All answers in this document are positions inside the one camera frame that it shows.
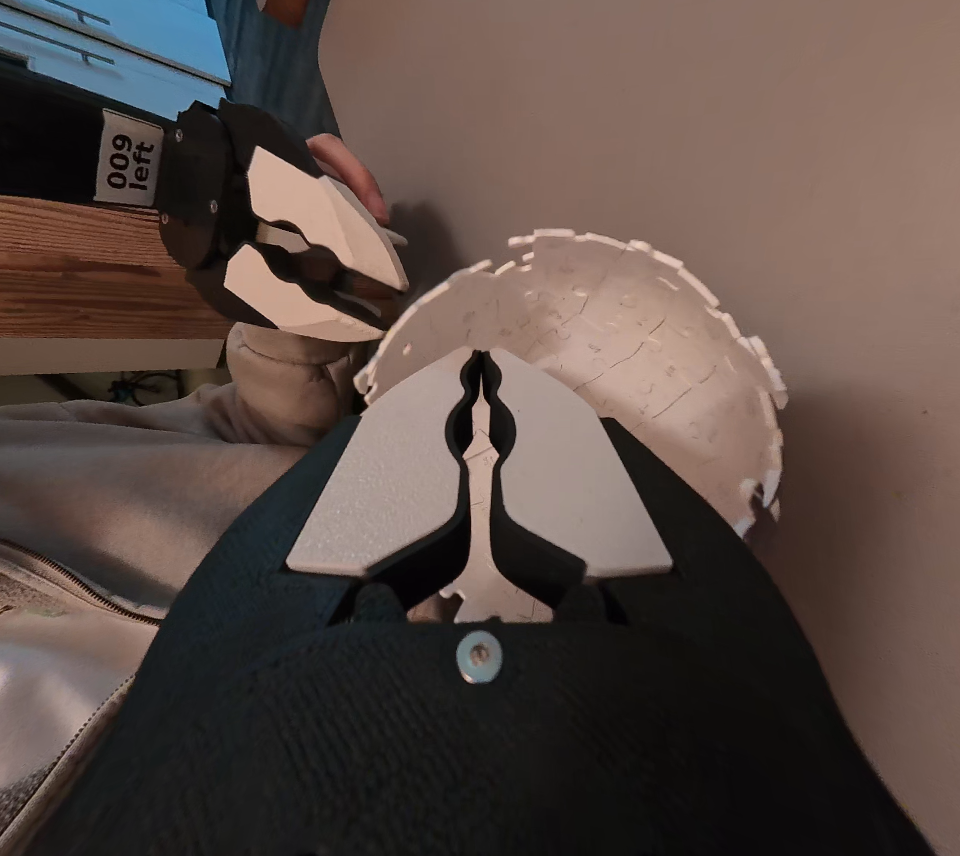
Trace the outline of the wooden furniture panel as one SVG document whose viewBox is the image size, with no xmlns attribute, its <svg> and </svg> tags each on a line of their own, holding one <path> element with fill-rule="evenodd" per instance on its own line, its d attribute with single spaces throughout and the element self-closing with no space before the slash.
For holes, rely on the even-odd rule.
<svg viewBox="0 0 960 856">
<path fill-rule="evenodd" d="M 231 324 L 187 283 L 159 217 L 3 196 L 1 336 L 222 339 Z"/>
</svg>

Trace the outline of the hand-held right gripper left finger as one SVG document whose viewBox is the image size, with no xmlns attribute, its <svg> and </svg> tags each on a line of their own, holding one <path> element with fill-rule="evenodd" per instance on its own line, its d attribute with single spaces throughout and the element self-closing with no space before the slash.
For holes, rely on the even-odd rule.
<svg viewBox="0 0 960 856">
<path fill-rule="evenodd" d="M 471 551 L 464 453 L 481 355 L 459 348 L 368 407 L 324 485 L 287 567 L 389 586 L 420 603 L 452 584 Z"/>
</svg>

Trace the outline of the colourful cartoon puzzle ball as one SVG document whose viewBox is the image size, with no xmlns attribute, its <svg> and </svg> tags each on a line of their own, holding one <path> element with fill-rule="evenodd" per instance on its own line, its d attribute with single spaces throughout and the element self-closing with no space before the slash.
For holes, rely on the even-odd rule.
<svg viewBox="0 0 960 856">
<path fill-rule="evenodd" d="M 537 229 L 412 302 L 354 377 L 372 404 L 454 349 L 501 347 L 615 418 L 745 538 L 777 510 L 787 403 L 758 336 L 678 258 L 631 240 Z"/>
</svg>

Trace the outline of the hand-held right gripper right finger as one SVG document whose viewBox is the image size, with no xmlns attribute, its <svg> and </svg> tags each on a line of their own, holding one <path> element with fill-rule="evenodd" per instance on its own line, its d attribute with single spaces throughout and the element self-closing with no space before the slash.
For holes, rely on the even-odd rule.
<svg viewBox="0 0 960 856">
<path fill-rule="evenodd" d="M 576 586 L 668 573 L 671 555 L 594 408 L 504 348 L 481 363 L 498 454 L 496 569 L 549 608 Z"/>
</svg>

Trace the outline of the person's left hand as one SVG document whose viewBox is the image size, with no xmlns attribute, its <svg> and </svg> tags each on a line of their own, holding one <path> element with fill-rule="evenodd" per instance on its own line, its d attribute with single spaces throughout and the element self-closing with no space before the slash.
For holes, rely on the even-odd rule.
<svg viewBox="0 0 960 856">
<path fill-rule="evenodd" d="M 378 181 L 340 137 L 319 133 L 309 137 L 306 146 L 326 174 L 346 185 L 379 225 L 389 226 L 389 208 Z"/>
</svg>

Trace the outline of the person's beige zip jacket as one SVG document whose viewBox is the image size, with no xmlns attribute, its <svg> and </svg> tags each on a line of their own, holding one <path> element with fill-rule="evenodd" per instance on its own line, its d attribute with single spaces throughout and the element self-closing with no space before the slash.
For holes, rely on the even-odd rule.
<svg viewBox="0 0 960 856">
<path fill-rule="evenodd" d="M 2 408 L 2 854 L 25 854 L 109 732 L 201 560 L 348 404 L 233 385 Z"/>
</svg>

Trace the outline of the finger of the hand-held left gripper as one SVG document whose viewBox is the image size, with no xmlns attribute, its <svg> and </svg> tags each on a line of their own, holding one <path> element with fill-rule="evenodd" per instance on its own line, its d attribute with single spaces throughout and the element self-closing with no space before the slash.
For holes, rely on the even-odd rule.
<svg viewBox="0 0 960 856">
<path fill-rule="evenodd" d="M 407 291 L 394 240 L 342 184 L 313 177 L 259 145 L 247 169 L 251 210 L 261 222 L 292 226 L 307 244 L 330 250 L 345 269 Z"/>
<path fill-rule="evenodd" d="M 278 330 L 344 344 L 382 338 L 389 324 L 371 305 L 295 267 L 282 248 L 246 243 L 226 263 L 223 285 Z"/>
</svg>

